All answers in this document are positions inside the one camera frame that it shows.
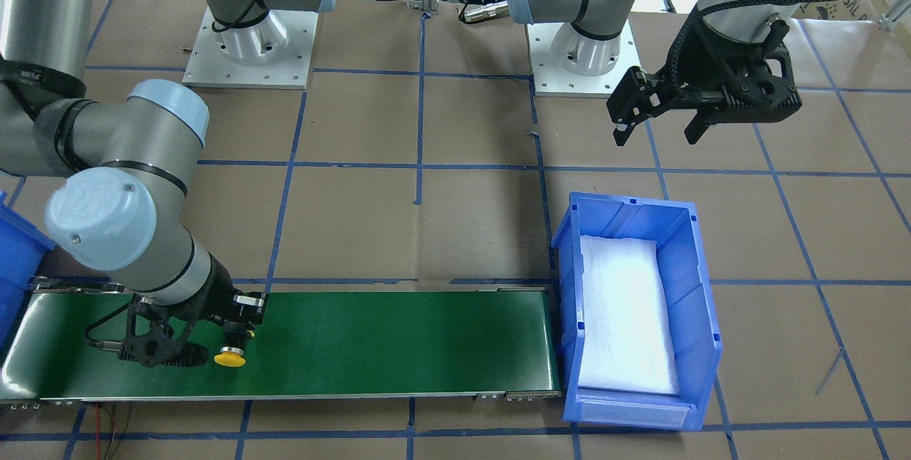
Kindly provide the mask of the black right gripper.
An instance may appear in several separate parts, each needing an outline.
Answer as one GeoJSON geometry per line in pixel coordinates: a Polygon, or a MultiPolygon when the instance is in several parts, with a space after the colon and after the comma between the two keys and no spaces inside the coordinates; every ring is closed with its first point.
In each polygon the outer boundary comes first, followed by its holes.
{"type": "Polygon", "coordinates": [[[268,295],[244,293],[232,285],[225,268],[214,268],[194,296],[173,305],[160,305],[149,296],[134,294],[130,301],[85,328],[85,341],[104,352],[117,353],[118,359],[138,362],[145,367],[166,365],[192,368],[205,364],[207,347],[191,341],[199,321],[208,321],[225,331],[246,329],[255,337],[263,324],[268,295]],[[91,332],[111,318],[126,312],[127,329],[122,340],[101,340],[91,332]]]}

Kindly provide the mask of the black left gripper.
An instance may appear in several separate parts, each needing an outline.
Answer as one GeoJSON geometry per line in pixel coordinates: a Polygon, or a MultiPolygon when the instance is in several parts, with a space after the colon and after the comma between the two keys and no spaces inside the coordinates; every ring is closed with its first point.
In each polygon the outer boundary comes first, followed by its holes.
{"type": "Polygon", "coordinates": [[[787,119],[803,105],[784,45],[789,31],[787,22],[775,19],[760,41],[742,43],[702,19],[686,20],[658,75],[631,66],[606,101],[616,145],[624,146],[638,125],[667,110],[696,110],[684,131],[690,145],[713,125],[787,119]]]}

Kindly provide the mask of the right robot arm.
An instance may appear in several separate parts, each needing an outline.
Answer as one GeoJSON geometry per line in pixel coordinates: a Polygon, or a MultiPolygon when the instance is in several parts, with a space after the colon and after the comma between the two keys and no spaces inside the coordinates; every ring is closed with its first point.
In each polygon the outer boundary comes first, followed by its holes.
{"type": "Polygon", "coordinates": [[[227,269],[180,223],[204,148],[209,108],[191,89],[150,78],[123,103],[87,98],[91,0],[2,0],[2,172],[64,177],[50,197],[52,239],[83,266],[132,293],[121,340],[90,347],[146,367],[196,367],[199,321],[221,327],[214,359],[240,367],[268,299],[232,285],[227,269]]]}

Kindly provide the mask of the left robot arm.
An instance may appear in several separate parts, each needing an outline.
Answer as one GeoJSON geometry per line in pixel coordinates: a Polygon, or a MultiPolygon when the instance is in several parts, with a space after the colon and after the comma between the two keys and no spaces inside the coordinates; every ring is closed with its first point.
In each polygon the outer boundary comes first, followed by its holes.
{"type": "MultiPolygon", "coordinates": [[[[557,55],[582,74],[580,48],[615,54],[635,0],[507,0],[518,24],[559,23],[557,55]]],[[[784,39],[804,3],[842,0],[697,0],[657,73],[628,68],[606,101],[617,145],[668,110],[694,110],[697,143],[713,125],[776,123],[801,107],[784,39]]]]}

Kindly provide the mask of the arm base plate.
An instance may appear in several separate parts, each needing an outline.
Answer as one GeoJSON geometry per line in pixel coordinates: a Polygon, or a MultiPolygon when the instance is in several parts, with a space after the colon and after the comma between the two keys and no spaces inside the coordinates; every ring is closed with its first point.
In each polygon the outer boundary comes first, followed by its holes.
{"type": "Polygon", "coordinates": [[[305,90],[319,17],[270,10],[255,26],[217,33],[206,10],[182,81],[195,88],[305,90]]]}
{"type": "Polygon", "coordinates": [[[628,68],[641,64],[631,26],[608,41],[586,38],[569,23],[526,26],[535,93],[607,98],[628,68]]]}

